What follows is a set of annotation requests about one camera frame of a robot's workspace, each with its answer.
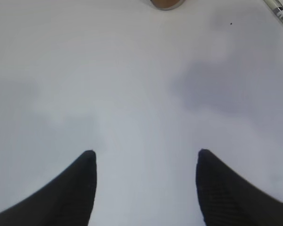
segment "white table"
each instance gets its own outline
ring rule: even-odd
[[[203,226],[201,148],[283,201],[283,27],[261,0],[0,0],[0,211],[91,148],[90,225]]]

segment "white surface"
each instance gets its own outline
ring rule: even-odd
[[[283,27],[263,1],[0,0],[0,211],[94,149],[91,225],[202,226],[201,148],[283,201]]]

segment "round object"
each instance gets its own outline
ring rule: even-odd
[[[185,0],[151,0],[153,5],[161,10],[171,10],[179,7]]]

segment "pen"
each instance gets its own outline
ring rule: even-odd
[[[272,12],[279,18],[283,24],[283,5],[279,0],[264,0]]]

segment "pen cap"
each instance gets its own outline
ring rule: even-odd
[[[283,10],[283,5],[279,0],[264,0],[264,2],[270,7],[271,10],[275,10],[277,8],[282,8]]]

